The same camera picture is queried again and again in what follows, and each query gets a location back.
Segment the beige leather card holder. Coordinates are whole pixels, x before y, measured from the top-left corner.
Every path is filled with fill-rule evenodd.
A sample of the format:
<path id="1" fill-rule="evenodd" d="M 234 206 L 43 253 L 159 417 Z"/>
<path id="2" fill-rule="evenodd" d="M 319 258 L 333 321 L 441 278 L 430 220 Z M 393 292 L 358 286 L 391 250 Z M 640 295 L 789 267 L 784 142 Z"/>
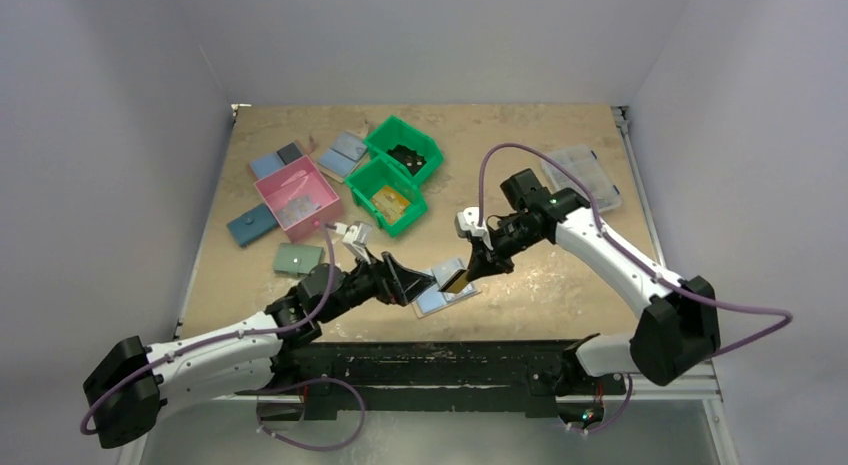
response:
<path id="1" fill-rule="evenodd" d="M 436 283 L 430 286 L 413 303 L 418 318 L 424 318 L 442 311 L 480 293 L 474 284 L 468 284 L 459 293 L 448 293 L 440 290 L 440 287 L 449 278 L 464 267 L 465 262 L 460 257 L 454 257 L 424 270 L 426 274 L 436 279 Z"/>

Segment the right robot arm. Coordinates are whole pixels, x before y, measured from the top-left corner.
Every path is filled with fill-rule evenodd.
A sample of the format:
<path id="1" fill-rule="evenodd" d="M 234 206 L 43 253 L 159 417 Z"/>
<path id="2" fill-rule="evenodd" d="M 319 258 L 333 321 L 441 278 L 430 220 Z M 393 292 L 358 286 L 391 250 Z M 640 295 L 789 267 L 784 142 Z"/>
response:
<path id="1" fill-rule="evenodd" d="M 589 200 L 573 189 L 550 192 L 530 169 L 501 185 L 512 213 L 486 225 L 481 207 L 455 217 L 471 256 L 459 279 L 473 282 L 513 271 L 513 258 L 548 241 L 600 276 L 629 306 L 638 323 L 630 334 L 593 334 L 567 347 L 558 371 L 541 374 L 562 392 L 584 392 L 601 376 L 637 373 L 665 386 L 721 346 L 718 315 L 709 301 L 712 285 L 700 276 L 684 279 L 651 262 L 596 217 Z"/>

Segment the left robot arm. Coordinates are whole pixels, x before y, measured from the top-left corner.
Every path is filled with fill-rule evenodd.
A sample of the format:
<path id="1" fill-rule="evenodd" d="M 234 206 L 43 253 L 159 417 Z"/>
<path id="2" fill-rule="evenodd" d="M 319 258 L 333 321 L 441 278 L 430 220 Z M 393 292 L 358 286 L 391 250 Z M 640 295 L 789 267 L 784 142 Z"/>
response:
<path id="1" fill-rule="evenodd" d="M 198 401 L 264 387 L 287 393 L 297 384 L 298 367 L 283 355 L 320 337 L 321 324 L 369 300 L 406 306 L 435 282 L 388 252 L 358 259 L 348 272 L 322 263 L 263 311 L 233 325 L 167 343 L 120 340 L 83 382 L 88 409 L 79 429 L 111 449 Z"/>

